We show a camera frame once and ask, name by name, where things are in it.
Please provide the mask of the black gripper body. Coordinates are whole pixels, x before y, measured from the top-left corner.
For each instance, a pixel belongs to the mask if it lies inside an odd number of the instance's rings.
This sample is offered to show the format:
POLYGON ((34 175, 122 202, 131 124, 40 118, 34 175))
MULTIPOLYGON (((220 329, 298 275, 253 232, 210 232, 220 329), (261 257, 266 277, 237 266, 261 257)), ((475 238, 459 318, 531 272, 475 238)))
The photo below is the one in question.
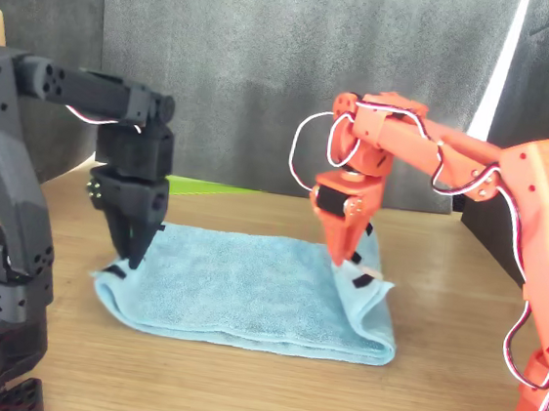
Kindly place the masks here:
POLYGON ((144 224, 164 221, 170 194, 166 179, 127 177, 108 165, 94 167, 90 175, 87 190, 95 209, 144 224))

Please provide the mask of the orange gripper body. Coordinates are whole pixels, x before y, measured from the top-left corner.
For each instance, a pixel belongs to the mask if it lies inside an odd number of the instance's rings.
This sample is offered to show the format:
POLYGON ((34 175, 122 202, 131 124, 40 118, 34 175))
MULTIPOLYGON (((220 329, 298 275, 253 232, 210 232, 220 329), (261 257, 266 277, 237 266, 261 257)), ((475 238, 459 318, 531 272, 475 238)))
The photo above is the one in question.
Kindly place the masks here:
POLYGON ((352 171, 328 171, 316 176, 310 193, 316 211, 340 220, 371 217, 381 206, 385 180, 352 171))

